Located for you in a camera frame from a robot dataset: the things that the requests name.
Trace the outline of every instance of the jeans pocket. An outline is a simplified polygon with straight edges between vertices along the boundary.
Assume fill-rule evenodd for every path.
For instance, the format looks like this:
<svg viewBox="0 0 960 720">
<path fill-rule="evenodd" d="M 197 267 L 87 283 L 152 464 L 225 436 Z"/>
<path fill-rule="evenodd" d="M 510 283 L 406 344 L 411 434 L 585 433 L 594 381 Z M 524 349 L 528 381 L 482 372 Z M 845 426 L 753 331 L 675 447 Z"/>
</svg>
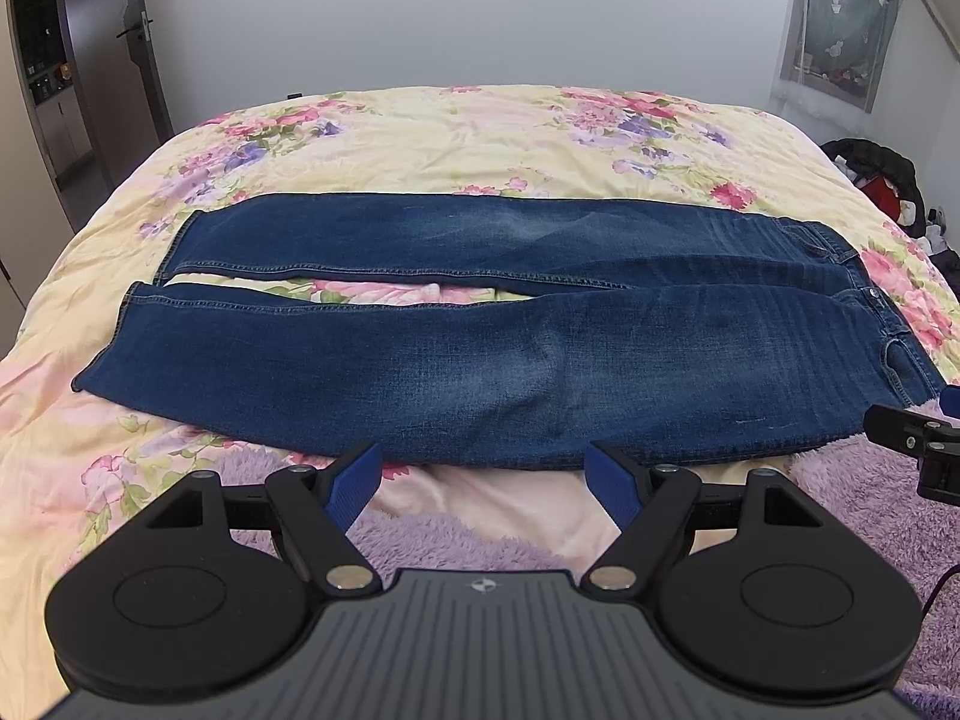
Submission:
<svg viewBox="0 0 960 720">
<path fill-rule="evenodd" d="M 886 341 L 882 362 L 890 386 L 905 406 L 918 406 L 932 397 L 925 372 L 901 338 Z"/>
<path fill-rule="evenodd" d="M 833 252 L 824 241 L 810 229 L 809 225 L 801 221 L 792 220 L 792 218 L 778 218 L 776 223 L 804 252 L 824 260 L 833 261 Z"/>
</svg>

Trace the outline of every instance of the floral comforter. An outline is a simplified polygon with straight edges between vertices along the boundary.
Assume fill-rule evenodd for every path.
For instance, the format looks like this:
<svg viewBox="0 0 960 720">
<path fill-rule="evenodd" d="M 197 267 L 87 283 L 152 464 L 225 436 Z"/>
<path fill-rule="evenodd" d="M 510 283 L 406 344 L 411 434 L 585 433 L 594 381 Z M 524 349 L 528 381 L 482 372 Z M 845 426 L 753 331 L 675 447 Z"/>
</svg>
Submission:
<svg viewBox="0 0 960 720">
<path fill-rule="evenodd" d="M 819 220 L 861 251 L 944 378 L 960 380 L 960 305 L 928 258 L 814 143 L 761 111 L 669 94 L 515 86 L 336 94 L 224 114 L 162 146 L 94 215 L 37 291 L 16 347 L 0 362 L 6 720 L 37 716 L 64 694 L 42 618 L 56 578 L 181 476 L 222 469 L 244 448 L 74 394 L 70 380 L 109 341 L 125 290 L 151 280 L 193 210 L 269 191 L 643 197 Z M 394 305 L 517 298 L 436 284 L 244 286 Z M 316 353 L 337 350 L 318 343 Z M 320 461 L 256 451 L 290 463 Z M 589 509 L 574 474 L 393 467 L 384 475 L 374 500 L 381 509 L 447 507 L 490 535 L 536 541 L 574 567 L 587 565 L 611 537 L 610 522 Z M 450 493 L 456 485 L 469 494 Z M 536 503 L 534 488 L 549 485 L 563 489 L 568 505 Z M 557 511 L 587 514 L 570 514 L 569 528 Z"/>
</svg>

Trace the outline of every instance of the clothing pile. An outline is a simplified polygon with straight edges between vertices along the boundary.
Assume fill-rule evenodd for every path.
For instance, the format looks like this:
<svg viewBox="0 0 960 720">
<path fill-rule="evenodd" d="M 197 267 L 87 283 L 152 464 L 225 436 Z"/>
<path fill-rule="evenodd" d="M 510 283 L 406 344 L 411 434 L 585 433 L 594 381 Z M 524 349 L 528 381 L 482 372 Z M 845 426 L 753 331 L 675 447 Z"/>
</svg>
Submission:
<svg viewBox="0 0 960 720">
<path fill-rule="evenodd" d="M 925 213 L 913 163 L 891 148 L 858 138 L 830 141 L 821 148 L 857 189 L 917 242 L 954 295 L 960 296 L 960 256 L 944 240 L 944 210 L 931 208 Z"/>
</svg>

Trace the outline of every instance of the jeans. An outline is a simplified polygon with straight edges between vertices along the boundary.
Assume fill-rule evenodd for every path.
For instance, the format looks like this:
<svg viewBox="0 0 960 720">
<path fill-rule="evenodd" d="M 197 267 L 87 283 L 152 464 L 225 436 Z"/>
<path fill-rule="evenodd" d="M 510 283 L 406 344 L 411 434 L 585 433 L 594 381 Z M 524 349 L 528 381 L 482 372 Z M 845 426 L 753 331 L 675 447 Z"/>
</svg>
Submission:
<svg viewBox="0 0 960 720">
<path fill-rule="evenodd" d="M 318 304 L 183 272 L 496 286 L 472 306 Z M 810 449 L 944 381 L 819 223 L 648 201 L 265 196 L 198 213 L 74 381 L 238 440 L 517 469 L 591 440 L 648 464 Z"/>
</svg>

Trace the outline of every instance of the cabinet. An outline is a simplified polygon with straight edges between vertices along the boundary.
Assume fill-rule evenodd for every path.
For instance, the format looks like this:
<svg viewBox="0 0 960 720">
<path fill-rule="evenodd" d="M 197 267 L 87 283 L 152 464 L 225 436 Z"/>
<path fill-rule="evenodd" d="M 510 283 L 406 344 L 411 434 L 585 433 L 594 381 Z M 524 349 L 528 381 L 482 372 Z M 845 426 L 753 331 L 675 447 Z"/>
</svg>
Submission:
<svg viewBox="0 0 960 720">
<path fill-rule="evenodd" d="M 16 341 L 16 331 L 23 320 L 23 306 L 16 299 L 13 287 L 0 272 L 0 359 L 6 356 Z"/>
<path fill-rule="evenodd" d="M 37 105 L 37 122 L 56 175 L 90 153 L 90 138 L 72 86 Z"/>
<path fill-rule="evenodd" d="M 0 0 L 0 259 L 26 303 L 73 236 L 43 161 L 24 100 L 10 30 L 8 0 Z M 0 343 L 13 341 L 20 309 L 0 277 Z"/>
</svg>

